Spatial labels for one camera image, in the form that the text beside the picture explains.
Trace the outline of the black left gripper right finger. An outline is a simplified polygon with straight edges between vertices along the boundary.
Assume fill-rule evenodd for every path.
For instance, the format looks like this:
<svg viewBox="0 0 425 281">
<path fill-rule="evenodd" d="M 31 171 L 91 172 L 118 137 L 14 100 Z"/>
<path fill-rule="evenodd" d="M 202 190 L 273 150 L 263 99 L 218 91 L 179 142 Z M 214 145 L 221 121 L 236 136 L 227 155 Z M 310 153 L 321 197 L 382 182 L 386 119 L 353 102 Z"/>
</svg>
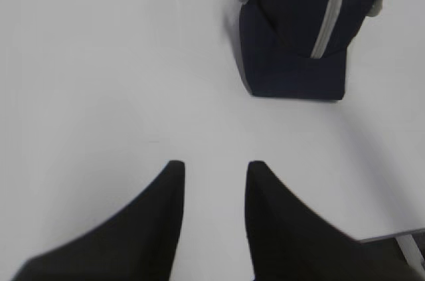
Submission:
<svg viewBox="0 0 425 281">
<path fill-rule="evenodd" d="M 248 165 L 245 225 L 255 280 L 421 280 L 392 239 L 362 244 L 300 201 L 263 161 Z"/>
</svg>

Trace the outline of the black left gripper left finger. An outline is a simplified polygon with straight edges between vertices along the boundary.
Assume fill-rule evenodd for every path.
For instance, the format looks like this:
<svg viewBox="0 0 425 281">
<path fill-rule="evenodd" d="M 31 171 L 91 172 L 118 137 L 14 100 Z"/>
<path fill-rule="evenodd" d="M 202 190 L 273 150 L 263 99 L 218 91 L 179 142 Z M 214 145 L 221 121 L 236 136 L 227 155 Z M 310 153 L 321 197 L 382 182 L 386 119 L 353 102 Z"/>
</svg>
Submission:
<svg viewBox="0 0 425 281">
<path fill-rule="evenodd" d="M 169 161 L 90 232 L 31 258 L 14 280 L 169 280 L 183 221 L 185 164 Z"/>
</svg>

